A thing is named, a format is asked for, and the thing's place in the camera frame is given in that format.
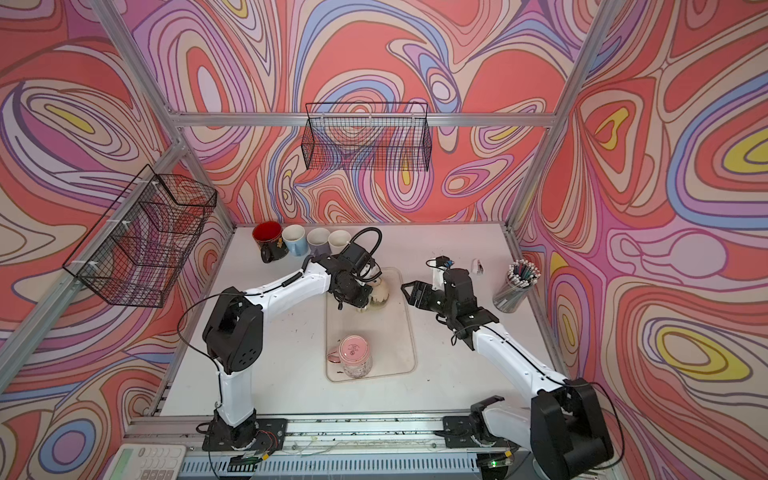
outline calculator screen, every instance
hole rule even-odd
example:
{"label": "calculator screen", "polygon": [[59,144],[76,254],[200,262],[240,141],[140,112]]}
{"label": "calculator screen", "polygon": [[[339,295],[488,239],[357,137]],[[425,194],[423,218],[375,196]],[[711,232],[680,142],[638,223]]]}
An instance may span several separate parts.
{"label": "calculator screen", "polygon": [[114,471],[112,472],[112,475],[110,475],[109,480],[121,480],[121,478],[123,478],[123,471],[125,470],[125,466],[128,465],[128,460],[131,459],[131,454],[133,454],[133,452],[133,449],[123,449],[123,452],[120,454],[118,463],[114,466]]}

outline wire mesh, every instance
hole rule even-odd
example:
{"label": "wire mesh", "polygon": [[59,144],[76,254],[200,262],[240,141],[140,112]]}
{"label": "wire mesh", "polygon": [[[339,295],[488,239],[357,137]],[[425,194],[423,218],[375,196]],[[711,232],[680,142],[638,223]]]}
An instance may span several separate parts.
{"label": "wire mesh", "polygon": [[217,202],[180,175],[154,175],[75,276],[111,305],[162,307]]}
{"label": "wire mesh", "polygon": [[429,169],[426,104],[314,103],[306,110],[301,148],[307,170]]}

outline pen holder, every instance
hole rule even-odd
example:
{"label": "pen holder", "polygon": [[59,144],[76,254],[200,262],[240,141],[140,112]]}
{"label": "pen holder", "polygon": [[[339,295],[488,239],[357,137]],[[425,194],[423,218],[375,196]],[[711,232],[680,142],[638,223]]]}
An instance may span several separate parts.
{"label": "pen holder", "polygon": [[504,285],[493,296],[493,306],[503,313],[513,313],[520,302],[528,294],[532,286],[519,287],[513,285],[508,276],[504,277]]}

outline pink mug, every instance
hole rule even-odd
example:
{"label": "pink mug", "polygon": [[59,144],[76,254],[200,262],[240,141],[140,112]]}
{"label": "pink mug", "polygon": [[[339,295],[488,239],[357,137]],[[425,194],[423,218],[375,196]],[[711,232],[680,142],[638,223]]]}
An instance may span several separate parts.
{"label": "pink mug", "polygon": [[329,362],[341,363],[344,373],[354,379],[368,375],[373,367],[371,349],[360,335],[344,337],[339,346],[328,353],[327,358]]}

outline colorful wallpaper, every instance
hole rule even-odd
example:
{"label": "colorful wallpaper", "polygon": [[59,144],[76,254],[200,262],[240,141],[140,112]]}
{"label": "colorful wallpaper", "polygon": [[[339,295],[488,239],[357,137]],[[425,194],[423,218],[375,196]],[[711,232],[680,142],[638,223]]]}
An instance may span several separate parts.
{"label": "colorful wallpaper", "polygon": [[768,2],[630,0],[516,225],[628,478],[768,478],[766,112]]}
{"label": "colorful wallpaper", "polygon": [[236,223],[505,221],[541,127],[459,127],[428,172],[306,170],[300,127],[189,127]]}
{"label": "colorful wallpaper", "polygon": [[[595,0],[118,2],[178,111],[423,99],[433,111],[553,111]],[[455,129],[441,132],[455,142]]]}
{"label": "colorful wallpaper", "polygon": [[[169,141],[87,1],[0,2],[0,45],[1,348]],[[208,222],[162,310],[78,295],[0,395],[0,479],[98,477],[153,398],[177,318],[200,297],[227,234]]]}

